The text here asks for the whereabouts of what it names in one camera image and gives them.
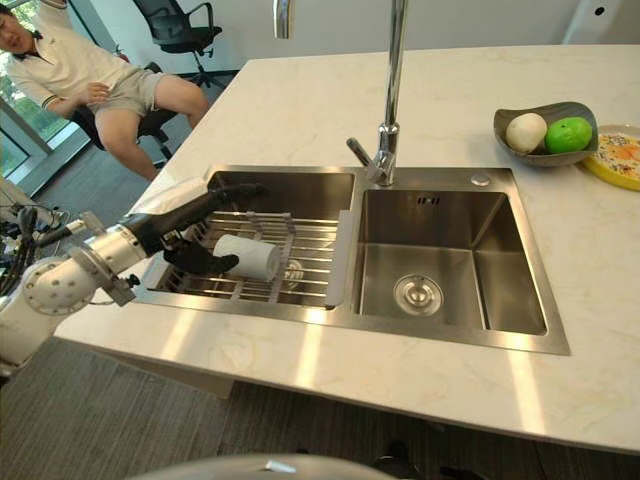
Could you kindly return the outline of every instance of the gray carpet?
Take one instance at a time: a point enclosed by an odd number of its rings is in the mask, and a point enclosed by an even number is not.
[[[172,122],[168,133],[179,144],[188,128],[184,119]],[[145,188],[89,148],[38,200],[92,210],[109,225]],[[123,479],[191,459],[298,448],[370,463],[393,438],[407,443],[428,479],[441,478],[443,465],[491,480],[626,480],[640,472],[637,457],[440,431],[403,415],[247,383],[222,401],[55,339],[2,388],[0,401],[3,480]]]

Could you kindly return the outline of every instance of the marble countertop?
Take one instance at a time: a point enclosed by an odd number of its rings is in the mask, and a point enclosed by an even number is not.
[[[345,139],[375,148],[386,63],[383,53],[249,62],[142,198],[214,164],[356,165]],[[514,163],[493,137],[497,108],[566,100],[601,125],[640,125],[640,46],[406,52],[398,166],[513,169],[571,356],[138,303],[88,307],[56,334],[423,418],[640,452],[640,195],[581,167]]]

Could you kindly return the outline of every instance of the lime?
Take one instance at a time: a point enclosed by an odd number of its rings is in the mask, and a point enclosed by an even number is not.
[[[566,117],[549,125],[544,143],[550,153],[576,152],[591,141],[593,129],[582,117]]]

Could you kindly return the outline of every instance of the kitchen faucet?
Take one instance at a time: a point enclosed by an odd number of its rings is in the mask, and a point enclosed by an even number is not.
[[[396,121],[400,74],[402,73],[402,42],[408,0],[391,0],[391,43],[389,45],[389,71],[387,76],[387,100],[384,122],[378,127],[378,152],[371,159],[355,138],[347,140],[360,163],[367,169],[371,181],[381,186],[393,184],[393,174],[398,151],[400,125]],[[289,38],[293,0],[274,0],[273,29],[276,38]]]

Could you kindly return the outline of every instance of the kitchen island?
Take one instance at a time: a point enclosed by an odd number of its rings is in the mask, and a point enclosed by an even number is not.
[[[386,60],[376,53],[250,61],[141,201],[216,164],[357,165],[345,140],[374,150]],[[640,125],[640,46],[406,52],[398,166],[513,170],[570,356],[141,303],[87,307],[56,335],[198,381],[242,379],[640,452],[640,195],[580,166],[515,163],[493,136],[498,108],[567,100],[588,105],[601,125]],[[142,277],[148,263],[130,273]]]

